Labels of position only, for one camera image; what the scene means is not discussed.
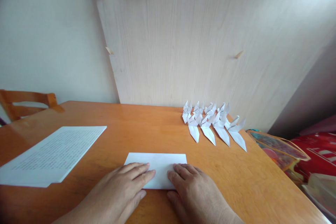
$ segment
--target wooden peg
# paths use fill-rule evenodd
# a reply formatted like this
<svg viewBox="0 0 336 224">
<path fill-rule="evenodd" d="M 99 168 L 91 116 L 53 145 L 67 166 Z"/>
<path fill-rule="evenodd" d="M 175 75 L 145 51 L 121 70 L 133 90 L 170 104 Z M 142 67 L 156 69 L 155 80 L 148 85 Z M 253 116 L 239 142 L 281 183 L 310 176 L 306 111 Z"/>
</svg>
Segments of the wooden peg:
<svg viewBox="0 0 336 224">
<path fill-rule="evenodd" d="M 241 51 L 240 53 L 238 53 L 235 58 L 239 58 L 242 54 L 244 53 L 244 51 Z"/>
</svg>

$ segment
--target orange table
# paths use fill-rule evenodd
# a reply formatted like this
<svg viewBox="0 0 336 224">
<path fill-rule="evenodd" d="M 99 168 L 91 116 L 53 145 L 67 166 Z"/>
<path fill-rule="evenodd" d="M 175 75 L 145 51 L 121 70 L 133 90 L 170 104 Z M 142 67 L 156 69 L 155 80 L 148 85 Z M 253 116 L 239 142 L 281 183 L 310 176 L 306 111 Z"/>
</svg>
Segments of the orange table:
<svg viewBox="0 0 336 224">
<path fill-rule="evenodd" d="M 68 101 L 0 128 L 0 165 L 62 126 L 107 129 L 62 183 L 48 188 L 0 186 L 0 222 L 50 223 L 74 208 L 129 152 L 185 153 L 217 184 L 246 223 L 324 223 L 326 219 L 270 158 L 241 131 L 247 153 L 215 133 L 214 146 L 200 130 L 196 143 L 182 120 L 182 108 Z M 174 223 L 165 190 L 147 196 L 129 223 Z"/>
</svg>

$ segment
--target left hand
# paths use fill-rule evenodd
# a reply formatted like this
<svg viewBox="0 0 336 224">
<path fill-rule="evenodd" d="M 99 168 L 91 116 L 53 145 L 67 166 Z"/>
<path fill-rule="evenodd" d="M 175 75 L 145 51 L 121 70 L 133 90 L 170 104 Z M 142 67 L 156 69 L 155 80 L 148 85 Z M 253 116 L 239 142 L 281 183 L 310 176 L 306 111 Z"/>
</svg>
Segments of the left hand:
<svg viewBox="0 0 336 224">
<path fill-rule="evenodd" d="M 105 175 L 85 199 L 54 222 L 123 224 L 146 195 L 142 188 L 154 177 L 149 163 L 130 163 Z"/>
</svg>

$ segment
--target paper stack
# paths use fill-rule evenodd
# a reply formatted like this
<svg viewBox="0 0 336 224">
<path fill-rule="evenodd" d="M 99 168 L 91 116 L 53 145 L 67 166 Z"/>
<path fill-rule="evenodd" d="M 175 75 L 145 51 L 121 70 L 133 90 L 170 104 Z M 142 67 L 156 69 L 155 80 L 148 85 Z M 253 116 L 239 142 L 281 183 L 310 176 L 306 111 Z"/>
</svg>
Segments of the paper stack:
<svg viewBox="0 0 336 224">
<path fill-rule="evenodd" d="M 0 168 L 0 184 L 48 187 L 61 183 L 106 126 L 61 127 Z"/>
</svg>

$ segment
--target white wall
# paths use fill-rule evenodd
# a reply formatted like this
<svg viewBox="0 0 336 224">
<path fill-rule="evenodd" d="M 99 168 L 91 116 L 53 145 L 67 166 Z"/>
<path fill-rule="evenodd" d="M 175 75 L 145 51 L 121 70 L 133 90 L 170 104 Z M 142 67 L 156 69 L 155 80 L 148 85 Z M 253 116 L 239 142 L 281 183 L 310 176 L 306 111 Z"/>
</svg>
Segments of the white wall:
<svg viewBox="0 0 336 224">
<path fill-rule="evenodd" d="M 117 103 L 105 46 L 95 0 L 0 0 L 1 89 Z"/>
</svg>

